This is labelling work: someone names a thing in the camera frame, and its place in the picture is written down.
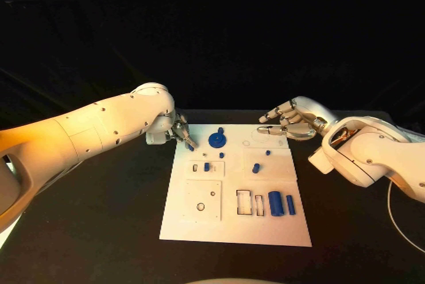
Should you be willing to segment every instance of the white cable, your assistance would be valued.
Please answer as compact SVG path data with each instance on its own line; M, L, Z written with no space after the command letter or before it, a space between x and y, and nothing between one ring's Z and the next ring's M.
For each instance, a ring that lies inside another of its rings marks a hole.
M392 193L392 181L389 182L389 187L388 187L388 213L389 213L389 218L392 219L392 223L393 226L396 227L398 232L401 233L401 235L404 236L404 238L406 239L406 241L414 245L414 247L421 250L425 253L425 250L409 240L409 238L405 236L404 232L399 229L399 226L396 225L396 222L393 221L393 217L392 217L392 207L389 206L389 195Z

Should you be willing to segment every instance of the blue object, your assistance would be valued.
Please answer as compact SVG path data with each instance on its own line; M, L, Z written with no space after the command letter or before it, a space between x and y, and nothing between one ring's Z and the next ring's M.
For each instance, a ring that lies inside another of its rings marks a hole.
M259 171L259 164L255 163L255 164L254 164L254 168L252 168L252 172L254 172L254 173L258 173L258 171Z
M270 212L272 216L283 216L284 206L281 204L281 192L272 191L268 193Z
M219 132L213 133L208 138L208 143L213 148L221 148L226 144L226 137L223 135L223 128L219 127Z
M290 215L296 215L296 207L294 207L294 201L293 201L291 195L287 195L287 202L288 202Z

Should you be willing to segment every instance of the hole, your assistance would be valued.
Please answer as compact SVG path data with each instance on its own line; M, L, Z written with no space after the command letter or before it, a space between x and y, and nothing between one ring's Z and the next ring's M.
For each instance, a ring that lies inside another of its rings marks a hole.
M198 203L196 209L198 209L199 211L203 211L203 210L206 209L205 204L203 204L203 203Z

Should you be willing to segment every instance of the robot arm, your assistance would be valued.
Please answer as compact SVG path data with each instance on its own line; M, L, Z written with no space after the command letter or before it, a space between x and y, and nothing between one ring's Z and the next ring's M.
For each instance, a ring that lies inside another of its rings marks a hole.
M297 97L259 118L281 116L281 127L262 126L259 133L307 140L321 134L321 147L308 161L326 174L336 169L346 179L369 187L386 176L409 197L425 203L425 143L411 143L405 133L373 117L337 119L307 97Z
M156 83L58 117L0 131L0 157L13 164L10 171L0 159L0 232L35 195L77 164L143 133L149 144L174 138L196 147L169 90Z

